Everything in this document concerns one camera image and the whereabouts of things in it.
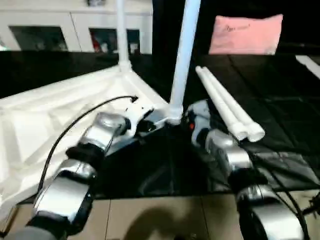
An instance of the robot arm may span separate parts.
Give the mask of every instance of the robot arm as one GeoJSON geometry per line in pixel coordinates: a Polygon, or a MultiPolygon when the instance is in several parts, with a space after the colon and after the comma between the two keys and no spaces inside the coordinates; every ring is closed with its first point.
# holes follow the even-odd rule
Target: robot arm
{"type": "Polygon", "coordinates": [[[211,128],[207,101],[192,104],[186,116],[192,129],[191,142],[218,162],[229,183],[243,238],[303,240],[299,219],[273,192],[266,177],[254,169],[248,153],[232,136],[211,128]]]}
{"type": "Polygon", "coordinates": [[[36,197],[32,219],[5,240],[63,240],[81,232],[92,208],[97,173],[113,139],[132,138],[138,122],[152,111],[140,105],[136,101],[122,114],[98,113],[77,145],[66,151],[68,159],[55,178],[36,197]]]}

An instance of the white pole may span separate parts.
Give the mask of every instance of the white pole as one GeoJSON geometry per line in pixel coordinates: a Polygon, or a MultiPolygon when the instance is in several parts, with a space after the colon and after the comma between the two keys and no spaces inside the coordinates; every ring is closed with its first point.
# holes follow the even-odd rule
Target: white pole
{"type": "Polygon", "coordinates": [[[217,90],[223,101],[228,105],[235,117],[244,124],[248,133],[250,142],[257,142],[265,136],[263,128],[247,114],[247,112],[240,106],[234,97],[225,89],[225,87],[218,81],[218,79],[204,67],[203,72],[207,75],[210,83],[217,90]]]}
{"type": "Polygon", "coordinates": [[[185,0],[179,48],[171,90],[168,121],[178,125],[183,113],[187,77],[198,22],[201,0],[185,0]]]}
{"type": "Polygon", "coordinates": [[[119,52],[119,66],[122,71],[131,69],[128,53],[128,36],[125,24],[124,0],[116,0],[116,38],[119,52]]]}
{"type": "Polygon", "coordinates": [[[210,83],[210,79],[205,74],[204,70],[197,66],[195,68],[196,73],[198,74],[204,88],[206,89],[208,95],[210,96],[213,104],[218,110],[222,120],[224,121],[226,127],[229,132],[232,133],[236,139],[239,141],[245,139],[247,137],[246,127],[240,122],[233,112],[230,110],[228,105],[221,98],[219,92],[214,88],[214,86],[210,83]]]}

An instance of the pink pillow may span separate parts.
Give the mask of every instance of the pink pillow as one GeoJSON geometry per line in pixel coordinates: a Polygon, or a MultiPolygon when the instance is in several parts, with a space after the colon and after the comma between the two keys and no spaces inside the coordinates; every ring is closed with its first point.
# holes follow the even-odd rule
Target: pink pillow
{"type": "Polygon", "coordinates": [[[209,54],[275,54],[282,19],[216,16],[209,54]]]}

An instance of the tiled floor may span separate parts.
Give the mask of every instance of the tiled floor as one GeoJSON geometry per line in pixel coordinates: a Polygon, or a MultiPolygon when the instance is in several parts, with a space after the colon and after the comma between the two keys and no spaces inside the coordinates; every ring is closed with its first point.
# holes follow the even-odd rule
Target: tiled floor
{"type": "MultiPolygon", "coordinates": [[[[306,207],[315,192],[293,194],[306,207]]],[[[19,208],[11,232],[30,218],[31,205],[19,208]]],[[[312,240],[320,240],[320,222],[307,217],[312,240]]],[[[173,240],[174,236],[197,236],[202,240],[243,240],[234,197],[157,197],[97,200],[84,231],[71,240],[173,240]]]]}

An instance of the black surface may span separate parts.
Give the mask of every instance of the black surface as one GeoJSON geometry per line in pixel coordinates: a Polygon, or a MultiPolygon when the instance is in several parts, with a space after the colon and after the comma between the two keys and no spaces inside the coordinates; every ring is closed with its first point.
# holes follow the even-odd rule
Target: black surface
{"type": "MultiPolygon", "coordinates": [[[[131,62],[145,82],[168,101],[174,65],[150,55],[135,56],[131,62]]],[[[207,66],[266,130],[263,140],[244,141],[241,146],[272,186],[281,190],[264,168],[270,164],[277,167],[275,173],[289,190],[317,188],[312,182],[320,177],[320,80],[293,55],[215,55],[195,62],[207,66]]],[[[1,52],[0,64],[3,98],[113,66],[117,58],[97,53],[1,52]]],[[[191,63],[185,107],[208,97],[195,66],[191,63]]],[[[223,130],[218,115],[215,121],[223,130]]],[[[97,182],[97,197],[102,199],[229,191],[217,163],[196,152],[179,126],[166,126],[144,142],[137,141],[105,159],[97,182]]]]}

